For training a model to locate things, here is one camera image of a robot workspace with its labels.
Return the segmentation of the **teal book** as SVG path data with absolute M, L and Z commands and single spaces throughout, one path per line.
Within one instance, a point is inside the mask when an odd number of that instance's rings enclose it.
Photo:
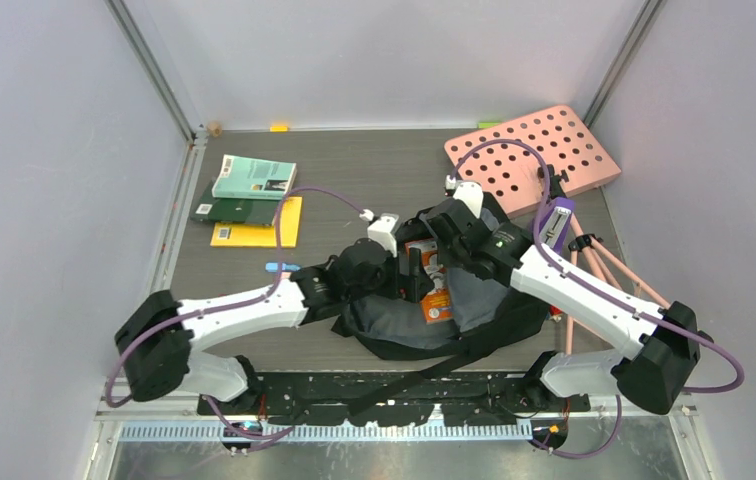
M 212 195 L 218 199 L 280 201 L 297 174 L 295 163 L 224 155 Z

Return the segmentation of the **small wooden cork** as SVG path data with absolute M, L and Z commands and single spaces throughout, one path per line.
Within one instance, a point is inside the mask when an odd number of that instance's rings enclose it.
M 222 125 L 218 121 L 211 121 L 211 122 L 209 122 L 206 125 L 206 130 L 213 137 L 218 137 L 223 132 Z

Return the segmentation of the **pink tripod legs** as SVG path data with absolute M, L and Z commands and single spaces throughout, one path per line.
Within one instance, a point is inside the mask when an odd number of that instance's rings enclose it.
M 652 300 L 662 305 L 668 303 L 659 291 L 649 284 L 622 258 L 622 248 L 617 237 L 607 202 L 601 189 L 591 189 L 572 198 L 575 202 L 566 239 L 593 234 L 593 244 L 581 252 L 563 250 L 572 264 L 579 266 L 605 283 L 633 296 Z M 601 337 L 573 316 L 560 314 L 556 319 L 561 324 L 563 351 L 567 354 L 587 350 L 589 347 L 605 349 Z

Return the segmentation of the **purple metronome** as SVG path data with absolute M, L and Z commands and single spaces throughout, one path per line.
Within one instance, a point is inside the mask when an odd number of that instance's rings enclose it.
M 560 254 L 566 243 L 575 202 L 565 197 L 556 197 L 546 203 L 538 232 L 543 244 Z

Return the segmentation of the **black backpack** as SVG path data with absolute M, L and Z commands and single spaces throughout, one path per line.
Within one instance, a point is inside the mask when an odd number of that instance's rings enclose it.
M 447 320 L 429 323 L 429 310 L 419 303 L 375 295 L 355 300 L 342 310 L 332 330 L 356 338 L 380 359 L 445 359 L 349 401 L 351 414 L 363 413 L 406 389 L 538 334 L 549 314 L 548 303 L 461 268 L 448 269 L 438 276 L 438 283 L 448 290 Z

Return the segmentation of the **green block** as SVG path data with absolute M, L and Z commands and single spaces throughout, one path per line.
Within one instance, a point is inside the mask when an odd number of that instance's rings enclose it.
M 476 127 L 478 129 L 487 129 L 487 128 L 498 126 L 501 123 L 503 122 L 502 121 L 481 121 L 477 123 Z

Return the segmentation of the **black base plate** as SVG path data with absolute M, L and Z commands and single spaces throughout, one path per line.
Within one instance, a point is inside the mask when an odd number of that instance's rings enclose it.
M 274 426 L 419 426 L 440 413 L 447 426 L 498 426 L 543 414 L 585 413 L 586 395 L 568 400 L 536 389 L 522 372 L 455 371 L 409 386 L 363 411 L 351 404 L 403 379 L 403 372 L 266 372 L 237 399 L 215 404 Z

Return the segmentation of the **slotted aluminium rail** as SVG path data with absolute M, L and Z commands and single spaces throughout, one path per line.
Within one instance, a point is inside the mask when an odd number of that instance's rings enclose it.
M 375 422 L 357 427 L 347 422 L 337 426 L 297 426 L 284 442 L 418 442 L 418 441 L 528 441 L 553 434 L 546 426 L 518 419 L 507 425 L 446 426 L 440 419 L 421 425 L 380 427 Z M 120 442 L 244 442 L 219 421 L 131 421 L 120 428 Z

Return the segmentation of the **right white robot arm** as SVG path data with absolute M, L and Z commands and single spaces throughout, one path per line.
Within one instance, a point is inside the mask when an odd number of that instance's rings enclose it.
M 608 351 L 585 355 L 543 353 L 524 385 L 526 400 L 538 410 L 573 395 L 619 393 L 647 412 L 667 414 L 701 347 L 713 344 L 686 305 L 663 308 L 628 295 L 536 244 L 527 228 L 510 221 L 490 227 L 461 200 L 422 211 L 396 237 L 402 244 L 433 240 L 445 266 L 509 289 L 493 319 L 464 337 L 480 354 L 538 333 L 551 306 L 578 317 L 610 344 Z

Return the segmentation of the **blue eraser pen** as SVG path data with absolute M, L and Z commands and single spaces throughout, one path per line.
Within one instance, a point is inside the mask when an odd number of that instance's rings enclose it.
M 268 273 L 285 272 L 292 273 L 301 269 L 301 266 L 293 263 L 267 262 L 265 271 Z

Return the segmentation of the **dark green book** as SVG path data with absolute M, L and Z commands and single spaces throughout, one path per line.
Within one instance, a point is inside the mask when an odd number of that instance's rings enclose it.
M 215 181 L 211 180 L 198 201 L 190 209 L 189 218 L 199 222 L 235 223 L 268 226 L 273 223 L 278 202 L 216 198 L 213 196 Z

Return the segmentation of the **orange book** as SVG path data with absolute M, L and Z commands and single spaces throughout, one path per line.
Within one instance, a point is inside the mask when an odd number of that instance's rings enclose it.
M 407 242 L 406 250 L 418 249 L 421 263 L 433 288 L 421 300 L 423 315 L 427 324 L 436 324 L 453 319 L 449 290 L 446 282 L 446 269 L 438 260 L 438 247 L 433 239 Z

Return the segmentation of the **colourful toy train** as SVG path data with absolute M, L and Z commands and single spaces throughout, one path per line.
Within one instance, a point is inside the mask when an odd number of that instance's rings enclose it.
M 549 308 L 549 319 L 553 322 L 560 322 L 563 318 L 563 312 L 559 308 L 551 305 Z

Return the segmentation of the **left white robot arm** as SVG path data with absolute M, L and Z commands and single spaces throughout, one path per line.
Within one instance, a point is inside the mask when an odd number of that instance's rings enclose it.
M 434 287 L 427 265 L 416 246 L 391 253 L 362 238 L 325 263 L 266 288 L 201 300 L 154 292 L 114 336 L 130 393 L 109 403 L 148 402 L 182 390 L 222 400 L 238 414 L 250 413 L 259 405 L 261 389 L 246 361 L 210 355 L 209 348 L 337 317 L 370 296 L 417 304 Z

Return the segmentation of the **yellow block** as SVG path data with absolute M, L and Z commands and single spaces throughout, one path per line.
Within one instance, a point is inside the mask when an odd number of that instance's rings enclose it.
M 274 124 L 269 127 L 269 131 L 274 133 L 284 133 L 288 132 L 289 130 L 290 127 L 286 124 Z

